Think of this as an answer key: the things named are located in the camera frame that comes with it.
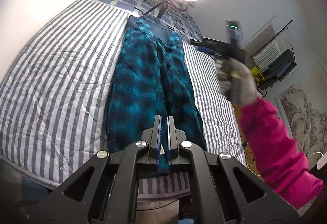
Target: gloved hand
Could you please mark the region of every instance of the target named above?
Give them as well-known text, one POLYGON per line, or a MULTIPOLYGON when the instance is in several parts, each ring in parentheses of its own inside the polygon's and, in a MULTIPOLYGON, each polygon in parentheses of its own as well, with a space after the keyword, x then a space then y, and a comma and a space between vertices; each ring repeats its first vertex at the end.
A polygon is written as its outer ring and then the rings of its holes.
MULTIPOLYGON (((230 58, 231 67, 241 78, 241 84, 239 90, 239 101, 241 106, 247 106, 257 101, 257 97, 260 97, 260 93, 256 89, 254 78, 251 71, 239 61, 230 58)), ((216 75, 220 84, 220 93, 226 95, 226 92, 232 89, 232 83, 228 81, 228 75, 220 70, 219 62, 216 62, 216 75)))

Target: pink sleeve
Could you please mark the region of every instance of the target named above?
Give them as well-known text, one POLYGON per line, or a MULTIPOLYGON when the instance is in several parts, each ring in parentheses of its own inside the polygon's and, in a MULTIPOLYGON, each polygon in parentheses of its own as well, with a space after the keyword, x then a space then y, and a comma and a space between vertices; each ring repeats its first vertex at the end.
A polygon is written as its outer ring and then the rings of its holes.
POLYGON ((242 109, 241 128, 265 183, 296 209, 318 196, 323 181, 309 173, 309 163, 287 134, 276 109, 263 99, 242 109))

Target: mattress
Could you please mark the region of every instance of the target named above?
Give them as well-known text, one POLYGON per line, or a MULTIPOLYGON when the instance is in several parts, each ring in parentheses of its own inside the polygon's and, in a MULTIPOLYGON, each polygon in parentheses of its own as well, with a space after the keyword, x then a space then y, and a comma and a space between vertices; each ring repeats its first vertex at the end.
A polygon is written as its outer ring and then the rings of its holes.
MULTIPOLYGON (((78 0, 67 7, 23 48, 0 84, 0 158, 48 188, 105 149, 104 107, 131 14, 110 4, 78 0)), ((184 50, 208 151, 228 151, 245 164, 213 60, 186 42, 184 50)), ((140 198, 189 188, 187 175, 154 181, 140 183, 140 198)))

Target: pink jacket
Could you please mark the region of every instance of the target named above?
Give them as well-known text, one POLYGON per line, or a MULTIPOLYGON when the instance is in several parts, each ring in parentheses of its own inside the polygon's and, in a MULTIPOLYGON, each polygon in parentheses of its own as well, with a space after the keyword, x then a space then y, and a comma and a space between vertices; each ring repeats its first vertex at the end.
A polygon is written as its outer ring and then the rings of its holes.
POLYGON ((242 109, 241 128, 265 183, 296 209, 317 197, 323 181, 309 173, 309 162, 288 136, 276 109, 263 99, 242 109))

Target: bed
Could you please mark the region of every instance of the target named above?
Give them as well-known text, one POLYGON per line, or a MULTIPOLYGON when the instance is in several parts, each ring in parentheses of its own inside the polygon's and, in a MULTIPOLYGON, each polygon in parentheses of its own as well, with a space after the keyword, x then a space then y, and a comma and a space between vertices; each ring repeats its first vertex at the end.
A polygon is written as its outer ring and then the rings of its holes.
MULTIPOLYGON (((129 15, 138 16, 139 10, 147 11, 154 4, 152 0, 78 0, 34 36, 0 85, 1 159, 53 189, 106 148, 104 108, 124 27, 129 15)), ((208 151, 228 151, 245 165, 233 107, 219 93, 215 63, 188 43, 190 35, 201 36, 195 21, 172 10, 162 21, 186 34, 185 62, 208 151)), ((165 176, 162 184, 157 183, 141 180, 139 199, 189 191, 187 174, 165 176)))

